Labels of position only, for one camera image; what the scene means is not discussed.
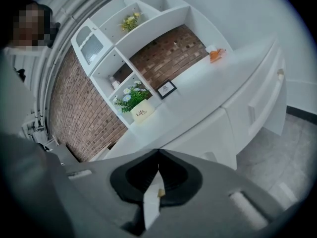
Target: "small black frame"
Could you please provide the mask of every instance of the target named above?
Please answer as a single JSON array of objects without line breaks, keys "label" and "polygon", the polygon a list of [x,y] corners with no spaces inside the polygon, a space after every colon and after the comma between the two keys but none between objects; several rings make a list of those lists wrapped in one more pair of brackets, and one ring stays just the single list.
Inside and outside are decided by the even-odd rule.
[{"label": "small black frame", "polygon": [[[166,85],[167,83],[170,83],[172,86],[173,86],[173,89],[171,89],[169,92],[167,92],[166,94],[162,95],[160,92],[159,92],[159,89],[162,88],[164,85]],[[159,97],[161,99],[164,99],[165,97],[167,97],[168,95],[170,95],[172,92],[174,92],[175,90],[177,89],[177,87],[172,83],[172,81],[170,80],[167,80],[165,81],[162,85],[160,85],[158,88],[157,88],[157,93],[159,95]]]}]

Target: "picture frame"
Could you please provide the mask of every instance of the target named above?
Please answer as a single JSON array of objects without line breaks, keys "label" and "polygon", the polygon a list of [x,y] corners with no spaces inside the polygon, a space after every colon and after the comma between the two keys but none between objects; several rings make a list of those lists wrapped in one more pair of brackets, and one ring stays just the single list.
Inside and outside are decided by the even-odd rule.
[{"label": "picture frame", "polygon": [[172,81],[167,80],[161,86],[159,86],[157,93],[161,99],[164,99],[176,89],[177,87],[172,83]]}]

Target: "white wall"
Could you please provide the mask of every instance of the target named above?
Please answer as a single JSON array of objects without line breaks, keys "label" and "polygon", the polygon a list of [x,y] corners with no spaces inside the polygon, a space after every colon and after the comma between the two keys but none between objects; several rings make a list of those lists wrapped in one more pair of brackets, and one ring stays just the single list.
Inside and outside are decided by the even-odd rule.
[{"label": "white wall", "polygon": [[233,49],[277,33],[286,57],[287,104],[317,114],[316,47],[287,0],[185,0],[202,12]]}]

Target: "white shelf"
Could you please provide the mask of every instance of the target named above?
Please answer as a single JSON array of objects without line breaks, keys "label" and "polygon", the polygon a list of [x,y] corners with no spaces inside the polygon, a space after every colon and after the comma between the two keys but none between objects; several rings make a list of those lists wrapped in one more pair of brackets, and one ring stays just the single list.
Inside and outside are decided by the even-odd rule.
[{"label": "white shelf", "polygon": [[131,0],[112,0],[98,10],[90,19],[98,27],[101,27],[108,19],[133,2]]},{"label": "white shelf", "polygon": [[125,80],[120,83],[120,85],[110,94],[108,97],[109,100],[113,100],[114,97],[117,95],[119,98],[123,97],[123,90],[127,88],[129,85],[132,85],[135,80],[139,80],[135,73],[131,73],[129,76],[126,77]]},{"label": "white shelf", "polygon": [[144,24],[149,19],[158,15],[156,10],[151,10],[149,7],[143,6],[141,3],[133,3],[123,10],[116,13],[112,16],[108,21],[106,21],[101,27],[101,31],[113,42],[117,43],[120,39],[122,39],[128,31],[123,31],[121,28],[121,24],[123,20],[127,16],[132,16],[133,13],[138,12],[141,14],[138,20],[138,27]]},{"label": "white shelf", "polygon": [[116,43],[116,47],[128,58],[141,48],[173,28],[183,25],[189,5],[167,10],[140,25]]},{"label": "white shelf", "polygon": [[140,1],[147,3],[148,5],[152,6],[153,8],[159,11],[165,11],[175,7],[187,5],[187,3],[185,3],[183,0],[140,0]]},{"label": "white shelf", "polygon": [[117,91],[117,89],[113,89],[109,78],[113,76],[124,64],[124,58],[116,49],[112,49],[92,73],[92,77],[94,77],[95,81],[99,84],[107,98],[110,98],[114,91]]},{"label": "white shelf", "polygon": [[208,47],[215,46],[218,49],[225,49],[228,52],[232,48],[218,31],[218,29],[198,10],[192,6],[188,10],[184,24]]}]

